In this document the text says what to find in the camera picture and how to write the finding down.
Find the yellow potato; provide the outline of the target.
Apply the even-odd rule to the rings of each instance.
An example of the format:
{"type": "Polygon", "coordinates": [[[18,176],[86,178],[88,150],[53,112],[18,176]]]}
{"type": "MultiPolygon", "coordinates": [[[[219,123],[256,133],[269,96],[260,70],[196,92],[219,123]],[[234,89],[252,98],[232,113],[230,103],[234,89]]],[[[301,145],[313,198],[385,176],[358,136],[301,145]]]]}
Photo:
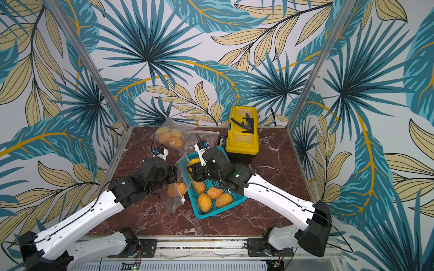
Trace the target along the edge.
{"type": "Polygon", "coordinates": [[[169,133],[170,130],[171,129],[169,127],[166,127],[166,126],[160,127],[159,129],[156,130],[156,135],[160,136],[161,134],[169,133]]]}
{"type": "Polygon", "coordinates": [[[183,146],[183,140],[178,137],[171,137],[168,140],[168,144],[175,149],[180,149],[183,146]]]}

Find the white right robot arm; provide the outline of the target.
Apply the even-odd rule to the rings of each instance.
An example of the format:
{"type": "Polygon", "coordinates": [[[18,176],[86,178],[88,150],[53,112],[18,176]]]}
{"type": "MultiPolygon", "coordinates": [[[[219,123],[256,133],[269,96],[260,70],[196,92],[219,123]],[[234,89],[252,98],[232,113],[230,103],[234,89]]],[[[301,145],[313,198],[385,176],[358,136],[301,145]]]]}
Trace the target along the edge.
{"type": "Polygon", "coordinates": [[[200,161],[186,169],[194,181],[216,182],[219,189],[260,202],[293,224],[270,228],[259,244],[260,250],[280,252],[299,247],[311,255],[324,256],[332,228],[328,204],[305,201],[281,190],[252,169],[230,162],[218,147],[205,147],[201,142],[194,149],[200,161]]]}

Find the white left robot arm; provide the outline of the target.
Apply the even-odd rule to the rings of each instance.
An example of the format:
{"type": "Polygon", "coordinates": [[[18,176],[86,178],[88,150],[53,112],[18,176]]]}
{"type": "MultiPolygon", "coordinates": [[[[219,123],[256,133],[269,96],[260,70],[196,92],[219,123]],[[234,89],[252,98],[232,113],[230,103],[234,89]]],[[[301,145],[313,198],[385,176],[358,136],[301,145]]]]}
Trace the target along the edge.
{"type": "Polygon", "coordinates": [[[18,245],[25,269],[69,271],[108,256],[136,256],[141,250],[140,241],[130,228],[91,241],[82,242],[80,238],[108,218],[176,181],[176,167],[164,158],[144,160],[137,172],[110,182],[96,200],[62,222],[39,233],[22,234],[18,245]]]}

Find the teal plastic basket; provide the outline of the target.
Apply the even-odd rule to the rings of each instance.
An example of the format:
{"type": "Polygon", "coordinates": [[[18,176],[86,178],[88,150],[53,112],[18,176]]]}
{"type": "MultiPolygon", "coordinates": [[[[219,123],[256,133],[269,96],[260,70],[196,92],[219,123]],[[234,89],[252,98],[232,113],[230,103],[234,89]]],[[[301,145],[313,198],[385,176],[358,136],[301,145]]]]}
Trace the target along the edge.
{"type": "Polygon", "coordinates": [[[189,166],[191,160],[198,159],[198,158],[199,158],[198,154],[196,152],[193,152],[191,154],[188,154],[187,156],[184,155],[175,164],[175,166],[177,166],[178,170],[180,171],[180,174],[182,175],[184,184],[187,187],[186,195],[188,195],[191,201],[194,214],[196,215],[197,218],[205,219],[207,217],[216,216],[217,214],[220,214],[224,211],[234,208],[247,200],[247,197],[245,196],[241,196],[237,193],[230,193],[228,190],[224,189],[223,190],[224,194],[229,194],[232,196],[232,202],[227,204],[224,207],[217,207],[215,204],[216,199],[212,199],[210,210],[208,212],[203,212],[197,203],[197,198],[199,197],[200,194],[197,193],[196,190],[194,189],[192,185],[193,182],[192,177],[189,171],[187,170],[187,167],[189,166]]]}

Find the clear zipper bag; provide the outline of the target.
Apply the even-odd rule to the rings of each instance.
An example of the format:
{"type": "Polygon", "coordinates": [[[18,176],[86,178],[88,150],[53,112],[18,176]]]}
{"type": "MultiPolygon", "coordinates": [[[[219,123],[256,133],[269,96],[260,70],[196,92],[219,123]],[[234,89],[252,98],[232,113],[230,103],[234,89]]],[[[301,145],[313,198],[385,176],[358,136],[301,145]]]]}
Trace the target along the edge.
{"type": "MultiPolygon", "coordinates": [[[[172,129],[178,129],[180,131],[183,132],[183,144],[184,144],[184,140],[196,129],[196,125],[194,124],[182,124],[178,121],[172,120],[168,117],[166,117],[165,121],[163,122],[163,124],[160,127],[169,127],[171,130],[172,129]]],[[[158,140],[158,142],[160,144],[163,144],[167,147],[172,148],[169,144],[168,144],[168,140],[172,137],[171,133],[165,133],[165,134],[161,134],[160,136],[157,136],[156,133],[154,133],[156,139],[158,140]]]]}

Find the greenish potato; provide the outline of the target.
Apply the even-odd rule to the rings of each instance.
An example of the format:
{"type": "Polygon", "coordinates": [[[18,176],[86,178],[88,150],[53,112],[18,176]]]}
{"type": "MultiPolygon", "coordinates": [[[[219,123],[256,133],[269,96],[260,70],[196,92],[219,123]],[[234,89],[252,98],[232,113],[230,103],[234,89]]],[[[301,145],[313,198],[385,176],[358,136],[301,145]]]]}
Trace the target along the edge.
{"type": "Polygon", "coordinates": [[[183,137],[183,132],[178,130],[178,129],[172,129],[172,130],[170,130],[170,133],[173,137],[176,137],[176,138],[182,138],[183,137]]]}

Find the yellow potato top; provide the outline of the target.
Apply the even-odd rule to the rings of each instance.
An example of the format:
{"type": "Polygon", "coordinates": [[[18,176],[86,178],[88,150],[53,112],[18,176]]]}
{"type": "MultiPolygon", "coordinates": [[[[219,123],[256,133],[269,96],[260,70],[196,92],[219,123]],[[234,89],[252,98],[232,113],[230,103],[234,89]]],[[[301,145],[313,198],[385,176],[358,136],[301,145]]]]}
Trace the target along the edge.
{"type": "Polygon", "coordinates": [[[183,140],[178,137],[171,137],[168,140],[168,144],[175,149],[180,149],[183,146],[183,140]]]}

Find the clear dotted bag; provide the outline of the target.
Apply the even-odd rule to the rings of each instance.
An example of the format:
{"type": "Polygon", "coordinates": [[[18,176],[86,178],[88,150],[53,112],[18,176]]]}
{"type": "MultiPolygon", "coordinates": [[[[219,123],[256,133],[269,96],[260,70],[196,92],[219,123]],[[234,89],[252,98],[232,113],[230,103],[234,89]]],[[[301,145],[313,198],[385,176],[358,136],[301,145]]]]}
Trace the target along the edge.
{"type": "Polygon", "coordinates": [[[175,163],[175,182],[169,184],[167,188],[166,210],[168,213],[175,212],[185,203],[185,194],[189,185],[185,183],[182,166],[186,166],[187,162],[190,160],[184,155],[175,163]]]}
{"type": "Polygon", "coordinates": [[[196,152],[194,146],[199,142],[199,138],[197,136],[200,137],[201,141],[206,141],[210,147],[214,147],[217,143],[220,133],[213,131],[193,131],[184,140],[183,147],[179,152],[181,156],[196,152]]]}

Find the potato orange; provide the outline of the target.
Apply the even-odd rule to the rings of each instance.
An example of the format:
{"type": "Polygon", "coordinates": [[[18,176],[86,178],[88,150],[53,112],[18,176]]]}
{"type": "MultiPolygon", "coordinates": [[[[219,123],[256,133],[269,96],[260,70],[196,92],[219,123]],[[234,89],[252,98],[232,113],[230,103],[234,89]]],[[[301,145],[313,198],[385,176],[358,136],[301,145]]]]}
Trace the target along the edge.
{"type": "Polygon", "coordinates": [[[210,197],[210,199],[217,199],[219,198],[224,191],[222,189],[218,189],[216,187],[211,187],[207,190],[206,194],[210,197]]]}

